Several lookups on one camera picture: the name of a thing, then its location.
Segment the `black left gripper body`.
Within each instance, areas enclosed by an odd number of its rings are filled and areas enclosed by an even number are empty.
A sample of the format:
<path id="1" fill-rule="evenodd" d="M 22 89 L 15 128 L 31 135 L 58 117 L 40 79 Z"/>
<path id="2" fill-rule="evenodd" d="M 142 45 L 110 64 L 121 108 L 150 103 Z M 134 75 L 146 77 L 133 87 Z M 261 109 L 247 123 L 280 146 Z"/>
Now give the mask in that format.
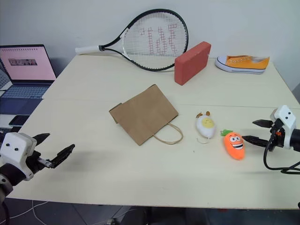
<path id="1" fill-rule="evenodd" d="M 41 153 L 38 151 L 33 151 L 31 156 L 26 158 L 26 165 L 31 170 L 33 174 L 46 168 L 52 168 L 53 164 L 51 161 L 41 158 Z"/>

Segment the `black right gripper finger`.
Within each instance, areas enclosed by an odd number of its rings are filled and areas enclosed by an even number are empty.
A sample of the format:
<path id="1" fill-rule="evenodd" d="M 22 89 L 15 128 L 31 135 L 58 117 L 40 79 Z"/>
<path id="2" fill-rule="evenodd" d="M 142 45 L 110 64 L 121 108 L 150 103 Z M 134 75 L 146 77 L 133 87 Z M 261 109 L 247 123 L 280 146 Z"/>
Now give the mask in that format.
<path id="1" fill-rule="evenodd" d="M 263 128 L 271 128 L 273 126 L 273 121 L 271 120 L 255 120 L 252 123 Z"/>
<path id="2" fill-rule="evenodd" d="M 256 136 L 252 136 L 252 135 L 244 135 L 242 136 L 243 140 L 248 142 L 248 143 L 251 143 L 253 145 L 256 145 L 256 146 L 260 146 L 260 147 L 266 147 L 268 142 L 267 140 L 264 140 L 264 139 L 260 139 L 259 137 L 256 137 Z"/>

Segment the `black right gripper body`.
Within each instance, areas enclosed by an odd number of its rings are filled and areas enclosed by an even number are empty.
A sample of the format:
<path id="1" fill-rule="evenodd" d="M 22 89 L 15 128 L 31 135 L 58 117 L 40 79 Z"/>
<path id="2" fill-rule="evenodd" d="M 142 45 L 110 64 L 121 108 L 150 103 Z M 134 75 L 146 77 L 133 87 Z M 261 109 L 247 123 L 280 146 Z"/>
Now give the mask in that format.
<path id="1" fill-rule="evenodd" d="M 270 130 L 271 136 L 268 142 L 268 151 L 273 151 L 275 147 L 284 147 L 285 131 L 283 129 L 283 122 L 276 119 L 273 127 Z"/>

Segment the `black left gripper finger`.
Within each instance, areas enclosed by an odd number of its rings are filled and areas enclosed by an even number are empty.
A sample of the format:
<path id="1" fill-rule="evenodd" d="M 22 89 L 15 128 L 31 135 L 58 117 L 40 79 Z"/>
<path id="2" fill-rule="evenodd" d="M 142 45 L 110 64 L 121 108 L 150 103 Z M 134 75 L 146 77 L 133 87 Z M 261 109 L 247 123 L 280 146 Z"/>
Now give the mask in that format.
<path id="1" fill-rule="evenodd" d="M 62 151 L 60 151 L 57 156 L 51 160 L 51 168 L 56 168 L 58 165 L 60 165 L 63 161 L 65 161 L 68 156 L 72 153 L 73 149 L 75 147 L 75 144 L 71 144 L 70 146 L 64 148 Z"/>
<path id="2" fill-rule="evenodd" d="M 50 133 L 42 133 L 34 136 L 33 139 L 37 141 L 37 144 L 41 144 L 49 135 Z"/>

